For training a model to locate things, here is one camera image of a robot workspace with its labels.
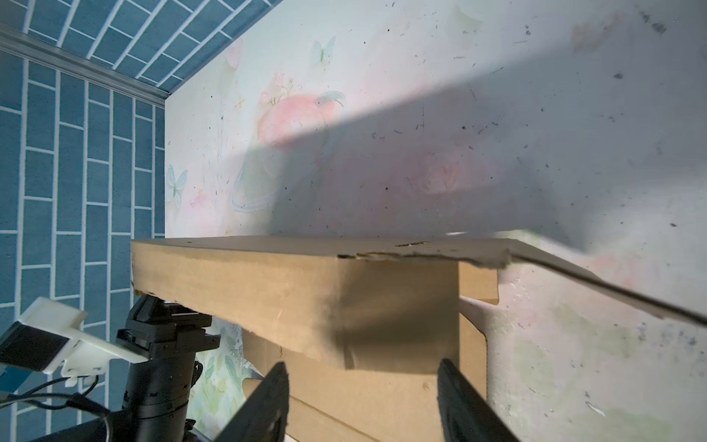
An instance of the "cardboard box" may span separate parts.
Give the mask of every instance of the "cardboard box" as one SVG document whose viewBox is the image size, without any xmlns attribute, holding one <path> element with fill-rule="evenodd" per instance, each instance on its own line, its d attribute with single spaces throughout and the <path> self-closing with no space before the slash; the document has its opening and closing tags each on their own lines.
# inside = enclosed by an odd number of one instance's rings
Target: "cardboard box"
<svg viewBox="0 0 707 442">
<path fill-rule="evenodd" d="M 338 368 L 436 373 L 442 358 L 458 361 L 458 262 L 531 263 L 653 315 L 707 324 L 511 239 L 160 239 L 133 241 L 132 261 L 137 291 Z"/>
<path fill-rule="evenodd" d="M 488 279 L 484 275 L 479 281 Z M 459 324 L 460 370 L 486 397 L 486 340 L 462 315 Z M 298 442 L 444 440 L 436 375 L 342 370 L 245 331 L 243 352 L 263 374 L 285 362 L 290 379 L 286 432 Z M 243 382 L 246 396 L 258 382 Z"/>
</svg>

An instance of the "blue brick wallpaper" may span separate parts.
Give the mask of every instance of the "blue brick wallpaper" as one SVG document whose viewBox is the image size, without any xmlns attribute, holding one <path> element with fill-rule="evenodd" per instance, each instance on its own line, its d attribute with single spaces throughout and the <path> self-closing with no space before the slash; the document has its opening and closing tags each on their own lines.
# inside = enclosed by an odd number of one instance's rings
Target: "blue brick wallpaper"
<svg viewBox="0 0 707 442">
<path fill-rule="evenodd" d="M 43 33 L 59 29 L 43 14 L 62 8 L 51 8 L 37 9 Z M 114 341 L 133 301 L 130 238 L 164 236 L 164 110 L 5 52 L 0 66 L 0 333 L 46 296 L 87 311 L 82 328 Z M 90 397 L 120 409 L 126 367 L 113 361 Z M 20 391 L 46 381 L 34 373 Z M 14 405 L 0 409 L 0 441 L 83 419 Z"/>
<path fill-rule="evenodd" d="M 0 0 L 0 23 L 171 92 L 278 1 Z"/>
</svg>

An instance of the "white paint chip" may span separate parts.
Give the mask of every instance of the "white paint chip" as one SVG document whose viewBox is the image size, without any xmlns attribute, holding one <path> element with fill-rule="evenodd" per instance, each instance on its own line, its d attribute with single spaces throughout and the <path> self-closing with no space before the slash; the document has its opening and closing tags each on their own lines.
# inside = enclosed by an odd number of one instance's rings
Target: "white paint chip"
<svg viewBox="0 0 707 442">
<path fill-rule="evenodd" d="M 602 415 L 603 417 L 606 417 L 606 413 L 604 413 L 601 409 L 596 408 L 594 405 L 590 404 L 589 401 L 585 402 L 587 404 L 587 407 L 591 408 L 592 411 L 596 412 L 597 414 Z"/>
</svg>

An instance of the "torn cardboard edge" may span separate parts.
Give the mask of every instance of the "torn cardboard edge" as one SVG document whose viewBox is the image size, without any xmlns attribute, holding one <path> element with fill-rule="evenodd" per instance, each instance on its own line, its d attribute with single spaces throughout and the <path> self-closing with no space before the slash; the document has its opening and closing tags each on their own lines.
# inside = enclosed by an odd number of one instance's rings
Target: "torn cardboard edge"
<svg viewBox="0 0 707 442">
<path fill-rule="evenodd" d="M 477 240 L 405 240 L 355 238 L 289 238 L 281 236 L 230 236 L 217 238 L 166 238 L 134 243 L 151 243 L 189 248 L 240 250 L 310 256 L 335 256 L 357 260 L 453 260 L 476 267 L 504 269 L 511 263 L 529 263 L 561 274 L 610 298 L 657 318 L 671 318 L 707 327 L 707 316 L 651 298 L 600 279 L 597 275 L 510 238 Z"/>
</svg>

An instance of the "black speck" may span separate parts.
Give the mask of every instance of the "black speck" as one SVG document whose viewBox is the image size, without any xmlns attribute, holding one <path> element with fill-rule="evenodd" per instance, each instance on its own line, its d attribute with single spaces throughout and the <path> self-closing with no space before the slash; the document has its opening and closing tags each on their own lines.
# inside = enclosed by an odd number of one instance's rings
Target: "black speck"
<svg viewBox="0 0 707 442">
<path fill-rule="evenodd" d="M 659 34 L 663 34 L 663 33 L 667 30 L 667 28 L 665 27 L 665 25 L 662 24 L 662 23 L 654 23 L 654 24 L 651 25 L 651 27 L 653 28 L 653 30 L 654 30 L 655 32 L 657 32 L 657 33 L 659 33 Z"/>
</svg>

